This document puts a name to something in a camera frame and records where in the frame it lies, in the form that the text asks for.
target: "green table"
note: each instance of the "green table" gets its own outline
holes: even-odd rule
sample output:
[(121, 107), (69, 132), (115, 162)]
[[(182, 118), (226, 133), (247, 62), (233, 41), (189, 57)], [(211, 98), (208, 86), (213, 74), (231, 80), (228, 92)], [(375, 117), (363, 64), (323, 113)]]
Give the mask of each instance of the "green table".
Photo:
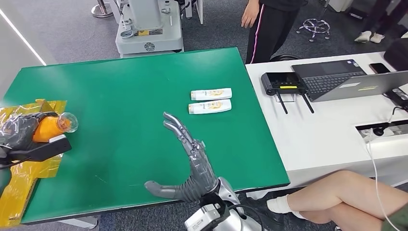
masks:
[[(191, 90), (227, 87), (232, 110), (188, 114)], [(73, 149), (57, 176), (37, 182), (22, 223), (168, 202), (143, 186), (181, 184), (190, 173), (163, 111), (205, 142), (215, 174), (235, 190), (289, 184), (236, 48), (23, 68), (1, 106), (38, 98), (68, 100), (79, 128), (67, 134)]]

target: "gray carpet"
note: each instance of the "gray carpet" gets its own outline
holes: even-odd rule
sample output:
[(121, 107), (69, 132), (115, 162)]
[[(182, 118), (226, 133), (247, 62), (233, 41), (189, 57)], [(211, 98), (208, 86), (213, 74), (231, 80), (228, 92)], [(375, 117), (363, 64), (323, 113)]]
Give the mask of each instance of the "gray carpet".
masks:
[[(198, 17), (182, 21), (186, 51), (222, 47), (238, 47), (242, 59), (246, 56), (248, 30), (240, 27), (242, 12), (247, 0), (205, 0), (204, 25)], [(117, 24), (112, 17), (99, 19), (90, 15), (94, 0), (70, 0), (65, 7), (55, 0), (13, 0), (20, 13), (39, 34), (59, 63), (119, 58), (115, 46)], [(356, 44), (362, 23), (342, 13), (328, 11), (325, 20), (331, 24), (331, 39), (311, 36), (303, 31), (295, 33), (297, 27), (307, 19), (320, 14), (318, 0), (310, 0), (300, 11), (287, 42), (277, 54), (292, 54), (302, 58), (345, 55), (362, 52), (384, 51), (397, 33), (391, 33), (381, 44)], [(101, 231), (161, 231), (185, 230), (183, 222), (198, 209), (197, 203), (179, 203), (152, 208), (136, 209), (102, 215), (97, 229)], [(332, 230), (332, 224), (315, 225), (286, 216), (284, 230)], [(33, 226), (21, 226), (5, 231), (84, 231), (74, 226), (52, 222)]]

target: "laptop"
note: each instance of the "laptop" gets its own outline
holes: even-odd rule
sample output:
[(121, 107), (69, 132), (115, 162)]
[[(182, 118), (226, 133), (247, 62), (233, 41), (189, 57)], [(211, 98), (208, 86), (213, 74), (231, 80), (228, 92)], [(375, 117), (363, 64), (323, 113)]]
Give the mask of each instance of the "laptop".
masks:
[(312, 102), (379, 95), (408, 83), (408, 71), (366, 75), (354, 60), (293, 65)]

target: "robot finger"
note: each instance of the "robot finger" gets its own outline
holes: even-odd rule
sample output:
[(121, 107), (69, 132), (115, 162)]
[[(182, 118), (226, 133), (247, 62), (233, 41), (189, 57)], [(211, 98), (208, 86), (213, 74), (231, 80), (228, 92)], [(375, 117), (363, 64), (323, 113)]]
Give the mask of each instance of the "robot finger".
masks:
[(171, 123), (175, 124), (181, 133), (183, 133), (184, 137), (190, 142), (193, 143), (194, 139), (191, 137), (189, 131), (187, 130), (186, 126), (175, 116), (172, 114), (169, 114), (167, 112), (163, 112), (163, 117), (167, 120), (169, 120)]
[(183, 145), (184, 150), (186, 150), (187, 155), (190, 155), (191, 151), (193, 150), (193, 146), (191, 142), (184, 136), (183, 132), (180, 131), (178, 126), (168, 121), (163, 121), (163, 125), (167, 129), (174, 132), (174, 134), (177, 136), (177, 139), (181, 141), (181, 144)]

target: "orange bottle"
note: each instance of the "orange bottle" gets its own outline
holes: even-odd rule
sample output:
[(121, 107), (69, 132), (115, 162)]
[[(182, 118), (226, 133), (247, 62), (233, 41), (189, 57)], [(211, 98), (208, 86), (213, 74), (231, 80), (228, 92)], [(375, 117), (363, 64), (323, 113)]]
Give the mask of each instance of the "orange bottle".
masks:
[(34, 142), (49, 142), (53, 137), (64, 132), (74, 132), (78, 129), (77, 118), (68, 112), (62, 113), (59, 117), (48, 116), (39, 123), (33, 135)]

